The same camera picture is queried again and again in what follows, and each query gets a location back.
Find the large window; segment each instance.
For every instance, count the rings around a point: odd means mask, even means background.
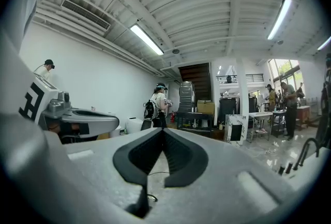
[[[295,90],[299,89],[300,83],[303,82],[299,62],[288,59],[272,59],[269,65],[274,78],[275,90],[278,91],[280,83],[283,81],[291,84]]]

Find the backpack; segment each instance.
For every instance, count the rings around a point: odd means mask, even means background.
[[[153,99],[149,99],[147,103],[144,103],[144,119],[154,119],[158,116],[159,111],[156,103]]]

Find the cardboard box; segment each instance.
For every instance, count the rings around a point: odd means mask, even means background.
[[[198,113],[214,115],[214,110],[215,110],[215,104],[213,102],[198,100],[197,103]]]

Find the ceiling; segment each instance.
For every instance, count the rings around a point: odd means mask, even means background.
[[[44,14],[35,22],[80,38],[156,74],[178,78],[176,65],[222,56],[311,59],[330,35],[318,0],[293,0],[273,40],[266,37],[282,0],[70,0],[111,24],[100,44],[68,31]],[[63,0],[38,0],[54,8]],[[138,23],[164,50],[154,53],[129,27]],[[179,54],[172,53],[179,49]]]

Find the fire extinguisher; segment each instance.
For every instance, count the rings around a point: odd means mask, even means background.
[[[171,123],[175,122],[175,113],[174,112],[171,113],[170,122]]]

